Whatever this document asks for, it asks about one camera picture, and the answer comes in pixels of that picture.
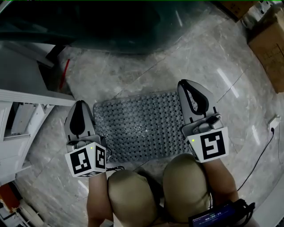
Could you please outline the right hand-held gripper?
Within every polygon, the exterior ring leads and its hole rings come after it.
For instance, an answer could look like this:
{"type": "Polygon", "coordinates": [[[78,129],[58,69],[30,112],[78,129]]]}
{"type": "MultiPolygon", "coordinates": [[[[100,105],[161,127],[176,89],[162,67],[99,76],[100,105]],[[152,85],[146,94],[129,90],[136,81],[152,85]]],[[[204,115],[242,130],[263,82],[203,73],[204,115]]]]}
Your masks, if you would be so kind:
{"type": "Polygon", "coordinates": [[[186,124],[182,133],[195,161],[205,163],[227,156],[228,128],[223,126],[221,115],[216,113],[213,94],[190,80],[179,81],[177,91],[186,124]]]}

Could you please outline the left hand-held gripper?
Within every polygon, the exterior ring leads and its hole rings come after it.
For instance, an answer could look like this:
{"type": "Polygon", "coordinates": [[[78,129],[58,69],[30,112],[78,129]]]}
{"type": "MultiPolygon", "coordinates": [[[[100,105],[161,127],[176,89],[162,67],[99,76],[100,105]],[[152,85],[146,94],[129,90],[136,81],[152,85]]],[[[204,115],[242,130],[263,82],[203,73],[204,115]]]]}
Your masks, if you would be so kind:
{"type": "Polygon", "coordinates": [[[85,101],[77,101],[70,109],[64,130],[68,140],[65,160],[71,175],[89,178],[106,172],[105,138],[95,135],[95,120],[85,101]]]}

